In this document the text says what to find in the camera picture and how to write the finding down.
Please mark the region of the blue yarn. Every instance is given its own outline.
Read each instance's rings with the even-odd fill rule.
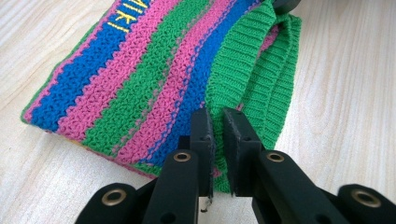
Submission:
[[[231,27],[245,14],[254,2],[255,0],[236,1],[227,17],[206,40],[195,61],[195,66],[192,69],[190,84],[179,108],[177,120],[173,125],[172,132],[167,136],[166,141],[158,150],[152,153],[169,131],[169,123],[169,125],[166,125],[166,130],[162,134],[162,139],[158,140],[155,145],[148,150],[147,158],[152,154],[151,158],[142,161],[163,166],[166,155],[177,148],[178,138],[181,135],[190,135],[191,113],[199,109],[201,102],[205,99],[206,84],[209,79],[210,68],[219,51],[221,43]]]
[[[149,0],[143,0],[149,6]],[[131,4],[130,1],[123,0],[117,10],[127,13],[133,17],[142,14],[122,5]],[[109,17],[109,21],[122,27],[129,28],[125,19],[118,19],[119,14]],[[84,86],[90,84],[90,77],[97,74],[99,68],[106,67],[106,62],[113,59],[113,53],[120,50],[120,43],[125,41],[126,33],[105,23],[103,29],[97,33],[90,46],[82,51],[72,63],[64,67],[64,71],[58,76],[58,83],[49,88],[50,95],[43,97],[41,106],[32,111],[31,123],[45,130],[56,132],[58,130],[58,120],[66,116],[66,109],[76,105],[76,98],[83,94]]]

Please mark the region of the wood grain tabletop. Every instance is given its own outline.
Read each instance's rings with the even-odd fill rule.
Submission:
[[[0,1],[0,223],[73,223],[101,187],[149,179],[20,121],[111,0]],[[294,93],[276,149],[336,194],[357,183],[396,203],[396,1],[303,0]],[[216,193],[200,223],[256,223]]]

